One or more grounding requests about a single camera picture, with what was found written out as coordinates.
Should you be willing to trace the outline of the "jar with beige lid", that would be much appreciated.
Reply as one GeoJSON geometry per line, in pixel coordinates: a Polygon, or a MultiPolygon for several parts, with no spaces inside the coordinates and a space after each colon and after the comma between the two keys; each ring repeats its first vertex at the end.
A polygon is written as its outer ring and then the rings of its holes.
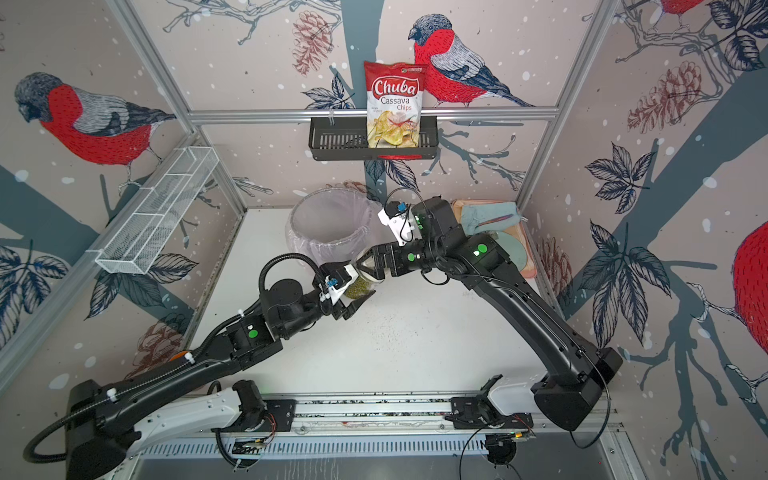
{"type": "Polygon", "coordinates": [[[375,286],[385,279],[385,268],[373,250],[360,254],[354,261],[345,264],[353,281],[348,284],[344,295],[358,300],[375,291],[375,286]]]}

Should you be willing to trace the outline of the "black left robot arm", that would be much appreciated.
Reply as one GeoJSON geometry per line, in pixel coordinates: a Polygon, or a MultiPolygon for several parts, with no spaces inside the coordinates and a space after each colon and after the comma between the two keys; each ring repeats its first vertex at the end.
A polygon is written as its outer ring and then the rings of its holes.
{"type": "Polygon", "coordinates": [[[360,304],[345,306],[341,298],[358,277],[352,261],[317,265],[299,253],[269,260],[259,274],[257,301],[212,329],[198,347],[128,380],[76,385],[67,415],[27,443],[24,460],[63,462],[68,478],[96,479],[189,430],[259,428],[267,407],[251,381],[201,401],[187,395],[279,353],[284,341],[325,316],[352,316],[360,304]]]}

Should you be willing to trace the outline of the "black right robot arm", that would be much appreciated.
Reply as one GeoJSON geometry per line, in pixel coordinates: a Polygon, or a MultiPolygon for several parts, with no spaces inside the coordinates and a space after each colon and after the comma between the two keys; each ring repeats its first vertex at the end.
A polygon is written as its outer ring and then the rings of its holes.
{"type": "Polygon", "coordinates": [[[392,201],[377,214],[394,239],[370,248],[357,264],[376,281],[436,269],[490,304],[527,342],[546,369],[531,392],[554,425],[575,432],[600,399],[623,360],[571,328],[537,294],[506,250],[487,233],[468,235],[439,196],[413,206],[392,201]]]}

